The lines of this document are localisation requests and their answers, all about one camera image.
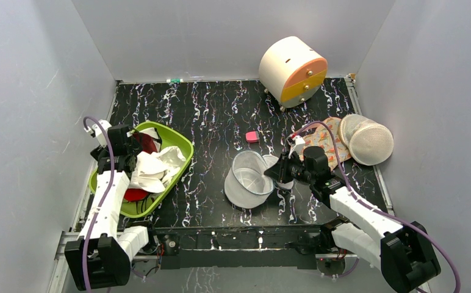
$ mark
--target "patterned cloth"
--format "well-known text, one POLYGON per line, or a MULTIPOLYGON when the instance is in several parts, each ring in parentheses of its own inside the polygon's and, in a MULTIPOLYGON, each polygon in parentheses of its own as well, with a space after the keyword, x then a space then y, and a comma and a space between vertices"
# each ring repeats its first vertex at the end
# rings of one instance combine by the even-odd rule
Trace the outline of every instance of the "patterned cloth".
MULTIPOLYGON (((336 139, 336 145, 338 146, 338 154, 340 155, 340 161, 346 161, 351 158, 350 152, 348 148, 340 141, 340 137, 338 136, 338 127, 340 126, 340 122, 342 119, 336 117, 329 117, 323 122, 329 126, 331 131, 334 134, 334 138, 336 139)), ((325 154, 329 160, 329 167, 331 170, 334 170, 338 165, 338 161, 336 160, 336 153, 334 152, 333 140, 329 135, 329 132, 323 125, 317 127, 313 134, 309 134, 304 136, 304 140, 306 141, 306 147, 317 145, 323 148, 325 154)), ((303 160, 304 156, 300 154, 300 159, 303 160)))

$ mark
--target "cylindrical drawer unit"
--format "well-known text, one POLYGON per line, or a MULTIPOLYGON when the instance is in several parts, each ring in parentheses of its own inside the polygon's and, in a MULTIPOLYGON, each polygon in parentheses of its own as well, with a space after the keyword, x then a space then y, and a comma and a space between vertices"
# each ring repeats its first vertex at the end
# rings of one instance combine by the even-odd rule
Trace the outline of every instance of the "cylindrical drawer unit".
POLYGON ((259 79, 284 108, 313 96, 327 73, 327 60, 297 37, 273 44, 259 65, 259 79))

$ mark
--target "black base platform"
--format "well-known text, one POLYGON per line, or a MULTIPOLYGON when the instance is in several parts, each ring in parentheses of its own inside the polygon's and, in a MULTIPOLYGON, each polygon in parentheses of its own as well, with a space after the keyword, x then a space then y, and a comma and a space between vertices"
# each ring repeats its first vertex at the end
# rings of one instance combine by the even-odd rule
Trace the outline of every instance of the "black base platform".
MULTIPOLYGON (((239 151, 252 149, 278 156, 286 136, 293 130, 313 120, 343 118, 352 113, 343 78, 326 79, 311 99, 285 113, 280 112, 271 95, 264 93, 259 81, 121 84, 110 122, 135 126, 147 120, 156 121, 177 130, 194 144, 194 157, 182 181, 153 214, 138 220, 152 221, 159 234, 172 231, 182 235, 181 248, 200 249, 193 243, 198 240, 193 237, 198 231, 221 233, 234 228, 282 231, 280 228, 298 226, 294 230, 303 233, 306 227, 317 229, 334 219, 336 213, 311 196, 308 186, 296 184, 291 192, 275 190, 263 205, 240 209, 226 198, 223 183, 239 151), (248 131, 259 132, 259 143, 245 141, 248 131)), ((386 210, 373 168, 352 159, 344 165, 354 188, 386 210)), ((298 236, 296 232, 286 234, 298 236)), ((283 248, 282 240, 276 246, 283 248)), ((210 238, 205 246, 201 249, 211 248, 210 238)), ((254 241, 251 248, 257 248, 254 241)))

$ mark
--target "red cloth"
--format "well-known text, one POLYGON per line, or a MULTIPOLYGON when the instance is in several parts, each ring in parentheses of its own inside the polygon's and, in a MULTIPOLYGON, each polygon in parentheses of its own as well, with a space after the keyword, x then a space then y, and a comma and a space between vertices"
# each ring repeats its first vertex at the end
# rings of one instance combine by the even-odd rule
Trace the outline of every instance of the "red cloth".
POLYGON ((135 188, 130 188, 126 190, 126 193, 124 194, 124 199, 127 201, 139 201, 143 200, 148 196, 149 192, 142 190, 142 189, 135 189, 135 188))
POLYGON ((133 133, 133 137, 142 145, 142 151, 148 154, 158 152, 151 136, 145 133, 135 132, 133 133))

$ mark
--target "pink sponge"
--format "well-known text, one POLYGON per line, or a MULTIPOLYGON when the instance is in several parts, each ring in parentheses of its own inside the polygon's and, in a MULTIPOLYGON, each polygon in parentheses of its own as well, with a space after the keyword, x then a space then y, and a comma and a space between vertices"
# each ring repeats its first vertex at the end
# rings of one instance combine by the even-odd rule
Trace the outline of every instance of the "pink sponge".
POLYGON ((246 141, 249 143, 258 142, 259 141, 259 134, 257 131, 250 131, 246 133, 246 141))

